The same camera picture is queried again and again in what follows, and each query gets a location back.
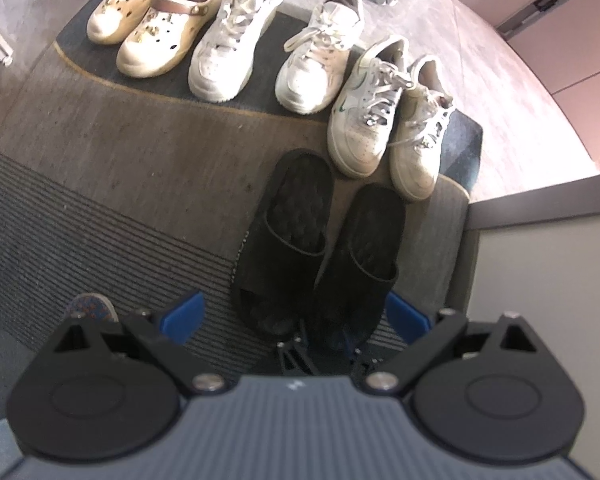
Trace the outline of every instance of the white shoelace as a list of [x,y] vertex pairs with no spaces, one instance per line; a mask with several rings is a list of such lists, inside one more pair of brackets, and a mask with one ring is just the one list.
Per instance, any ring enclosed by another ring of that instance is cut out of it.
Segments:
[[422,127],[422,129],[411,139],[396,140],[389,143],[389,146],[399,146],[401,144],[410,144],[422,148],[435,147],[442,138],[446,127],[449,124],[449,116],[452,108],[445,108],[440,104],[440,100],[446,99],[442,96],[431,95],[427,93],[427,107],[425,117],[416,121],[406,121],[409,128]]
[[286,40],[285,52],[292,52],[307,41],[311,41],[311,44],[303,57],[313,59],[323,66],[327,65],[336,50],[348,50],[352,47],[347,41],[346,32],[331,23],[325,13],[318,18],[317,27],[305,27]]
[[240,39],[247,31],[256,14],[267,0],[227,0],[222,7],[222,29],[216,48],[225,47],[237,50]]
[[386,126],[400,99],[401,90],[414,87],[409,74],[386,61],[380,62],[370,81],[372,99],[363,109],[362,121],[366,126]]

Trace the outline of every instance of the circular pad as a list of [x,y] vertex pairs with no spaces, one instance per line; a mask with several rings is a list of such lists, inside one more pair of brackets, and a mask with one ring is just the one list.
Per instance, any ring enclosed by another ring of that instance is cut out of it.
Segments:
[[170,378],[130,358],[77,358],[21,380],[8,402],[19,444],[63,462],[98,462],[135,452],[174,421],[179,395]]
[[559,365],[532,352],[448,362],[424,375],[412,403],[446,447],[497,465],[563,452],[584,416],[582,398]]

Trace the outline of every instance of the floor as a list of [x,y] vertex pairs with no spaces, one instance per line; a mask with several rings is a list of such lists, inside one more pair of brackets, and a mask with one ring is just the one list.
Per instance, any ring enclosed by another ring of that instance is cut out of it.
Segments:
[[[0,125],[43,52],[86,1],[0,0],[0,31],[15,49],[13,65],[0,66]],[[283,5],[307,16],[318,1],[285,0]],[[596,173],[577,134],[531,70],[463,4],[401,0],[395,7],[379,7],[367,0],[365,12],[363,42],[393,32],[410,39],[414,56],[438,54],[458,107],[484,127],[472,201]]]

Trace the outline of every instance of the black slide sandal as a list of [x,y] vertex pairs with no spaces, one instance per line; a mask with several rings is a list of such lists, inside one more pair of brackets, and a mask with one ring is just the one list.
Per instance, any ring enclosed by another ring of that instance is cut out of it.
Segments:
[[315,290],[307,319],[311,344],[352,354],[372,335],[398,277],[404,220],[404,202],[393,189],[360,188]]
[[332,196],[333,173],[318,153],[292,150],[276,164],[230,288],[238,316],[261,338],[291,337],[310,307]]

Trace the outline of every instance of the carpet floor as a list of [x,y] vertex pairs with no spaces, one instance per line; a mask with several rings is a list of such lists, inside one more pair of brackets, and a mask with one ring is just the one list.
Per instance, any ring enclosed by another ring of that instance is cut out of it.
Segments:
[[[35,351],[80,292],[105,293],[124,313],[197,286],[208,314],[187,348],[235,376],[267,352],[227,291],[267,178],[293,148],[328,158],[327,115],[292,116],[272,94],[282,43],[302,23],[278,16],[244,95],[218,107],[189,94],[187,60],[137,82],[115,72],[115,49],[85,56],[94,1],[38,60],[0,129],[0,330]],[[430,200],[408,205],[398,256],[395,290],[429,313],[444,305],[480,163],[481,127],[452,117],[443,175]],[[358,188],[390,183],[386,160],[365,181],[335,173],[330,245]],[[402,345],[384,321],[373,341]]]

